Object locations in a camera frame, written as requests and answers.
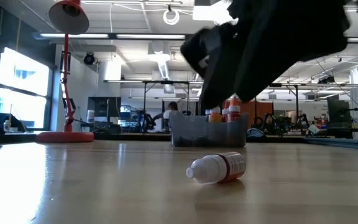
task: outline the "red desk lamp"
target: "red desk lamp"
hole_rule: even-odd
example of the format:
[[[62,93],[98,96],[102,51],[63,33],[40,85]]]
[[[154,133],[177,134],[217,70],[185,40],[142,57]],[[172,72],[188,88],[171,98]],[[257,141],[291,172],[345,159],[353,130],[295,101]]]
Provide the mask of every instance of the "red desk lamp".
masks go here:
[[[91,142],[93,133],[73,132],[75,110],[71,109],[67,88],[68,69],[68,35],[78,35],[86,32],[90,26],[88,17],[80,6],[80,0],[63,0],[54,4],[49,10],[50,22],[65,33],[64,71],[61,80],[62,90],[66,94],[66,122],[64,132],[46,132],[37,135],[37,142]]]

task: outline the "desk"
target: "desk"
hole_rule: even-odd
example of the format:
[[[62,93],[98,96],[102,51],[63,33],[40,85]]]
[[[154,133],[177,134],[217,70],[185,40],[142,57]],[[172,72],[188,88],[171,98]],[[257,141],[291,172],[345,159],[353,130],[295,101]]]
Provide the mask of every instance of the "desk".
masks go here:
[[[358,149],[247,144],[226,185],[185,175],[227,149],[95,141],[0,147],[0,223],[358,223]]]

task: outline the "ceiling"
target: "ceiling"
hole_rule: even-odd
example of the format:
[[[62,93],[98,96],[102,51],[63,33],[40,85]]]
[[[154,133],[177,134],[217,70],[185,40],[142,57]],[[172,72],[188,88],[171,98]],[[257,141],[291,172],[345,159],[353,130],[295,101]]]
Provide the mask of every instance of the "ceiling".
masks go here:
[[[22,18],[23,21],[41,32],[56,32],[48,21],[47,12],[55,3],[54,0],[0,0],[0,5]],[[194,5],[194,0],[182,0],[183,7],[180,9],[190,11]],[[211,27],[210,21],[194,21],[191,15],[180,13],[180,20],[171,26],[166,24],[163,19],[165,6],[144,6],[146,10],[159,11],[138,11],[141,6],[125,5],[136,10],[127,9],[121,6],[107,5],[88,5],[83,4],[83,9],[90,20],[88,32],[133,32],[133,33],[164,33],[164,34],[192,34],[202,27]],[[347,36],[358,37],[358,13],[349,12],[349,19],[352,22],[351,28],[347,31]],[[171,60],[167,62],[169,70],[191,70],[179,53],[181,42],[167,42],[170,48]],[[156,62],[148,57],[149,41],[138,40],[81,40],[73,41],[71,51],[77,55],[83,55],[82,46],[87,45],[115,45],[117,52],[120,53],[125,65],[122,74],[126,78],[133,78],[138,74],[152,74],[153,70],[158,70]],[[95,52],[101,60],[107,60],[110,52]],[[267,57],[282,57],[281,52],[272,52]],[[337,82],[346,82],[349,79],[349,68],[357,65],[358,45],[349,45],[348,48],[335,55],[330,55],[318,60],[320,65],[329,70],[335,68]],[[278,82],[310,82],[311,77],[323,72],[323,69],[316,61],[297,63],[288,69]]]

